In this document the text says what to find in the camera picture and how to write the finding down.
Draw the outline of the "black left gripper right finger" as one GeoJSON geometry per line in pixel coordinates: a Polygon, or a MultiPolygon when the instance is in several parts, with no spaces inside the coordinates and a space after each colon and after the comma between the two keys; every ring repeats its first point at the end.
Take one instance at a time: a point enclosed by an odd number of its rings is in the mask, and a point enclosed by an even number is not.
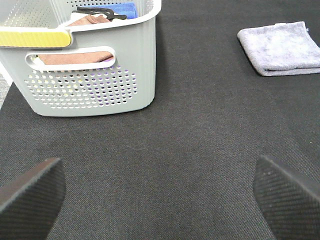
{"type": "Polygon", "coordinates": [[[320,238],[320,184],[267,155],[256,161],[253,193],[278,240],[320,238]]]}

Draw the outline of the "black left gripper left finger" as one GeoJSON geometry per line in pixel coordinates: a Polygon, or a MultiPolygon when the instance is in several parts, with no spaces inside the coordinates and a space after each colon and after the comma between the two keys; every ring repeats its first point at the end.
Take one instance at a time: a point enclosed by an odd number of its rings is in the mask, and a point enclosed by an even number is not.
{"type": "Polygon", "coordinates": [[[0,238],[45,240],[66,195],[63,161],[50,158],[0,189],[0,238]]]}

